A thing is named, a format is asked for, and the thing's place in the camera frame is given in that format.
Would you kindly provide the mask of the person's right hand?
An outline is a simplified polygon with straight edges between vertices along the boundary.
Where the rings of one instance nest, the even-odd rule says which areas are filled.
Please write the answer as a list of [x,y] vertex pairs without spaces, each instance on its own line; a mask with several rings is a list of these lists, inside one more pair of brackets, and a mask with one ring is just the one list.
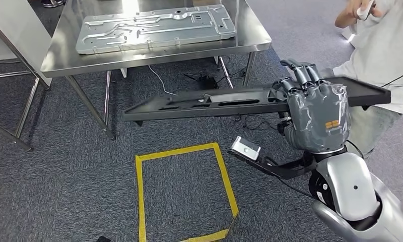
[[360,1],[358,8],[355,10],[355,16],[359,20],[366,20],[376,7],[375,0]]

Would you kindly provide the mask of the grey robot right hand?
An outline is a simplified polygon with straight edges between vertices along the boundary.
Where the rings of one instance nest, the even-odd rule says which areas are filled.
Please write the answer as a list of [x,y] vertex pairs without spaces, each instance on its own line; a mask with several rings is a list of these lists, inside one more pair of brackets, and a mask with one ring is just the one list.
[[283,59],[280,64],[294,72],[296,80],[277,82],[289,111],[281,112],[277,129],[295,149],[312,154],[347,151],[350,116],[346,87],[322,76],[315,64]]

